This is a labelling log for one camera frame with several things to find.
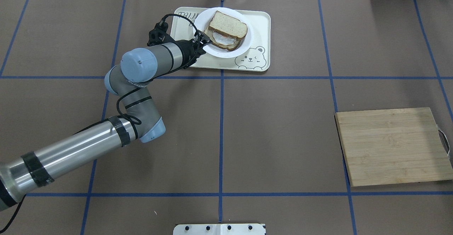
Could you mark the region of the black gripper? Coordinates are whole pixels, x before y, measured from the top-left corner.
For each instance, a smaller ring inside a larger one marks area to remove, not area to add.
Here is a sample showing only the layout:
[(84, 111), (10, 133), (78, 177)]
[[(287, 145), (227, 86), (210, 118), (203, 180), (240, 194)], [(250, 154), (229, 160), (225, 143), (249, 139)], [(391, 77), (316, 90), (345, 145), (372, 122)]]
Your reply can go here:
[(176, 45), (180, 48), (183, 60), (181, 68), (187, 69), (197, 62), (197, 60), (206, 54), (204, 46), (212, 44), (210, 37), (200, 31), (196, 30), (194, 33), (194, 42), (192, 40), (177, 40)]

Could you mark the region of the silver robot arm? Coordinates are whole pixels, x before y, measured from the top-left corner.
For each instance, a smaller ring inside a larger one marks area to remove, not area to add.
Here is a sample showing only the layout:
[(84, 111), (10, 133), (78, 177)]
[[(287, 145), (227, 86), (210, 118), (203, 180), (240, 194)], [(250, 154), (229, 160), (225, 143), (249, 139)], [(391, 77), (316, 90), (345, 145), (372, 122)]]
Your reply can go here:
[(147, 88), (157, 77), (186, 69), (205, 54), (212, 41), (197, 30), (191, 40), (174, 40), (152, 30), (146, 47), (123, 54), (120, 64), (110, 69), (104, 84), (118, 95), (118, 115), (106, 118), (50, 146), (1, 164), (1, 210), (20, 203), (39, 187), (87, 164), (100, 156), (128, 146), (134, 140), (150, 142), (166, 131), (163, 118)]

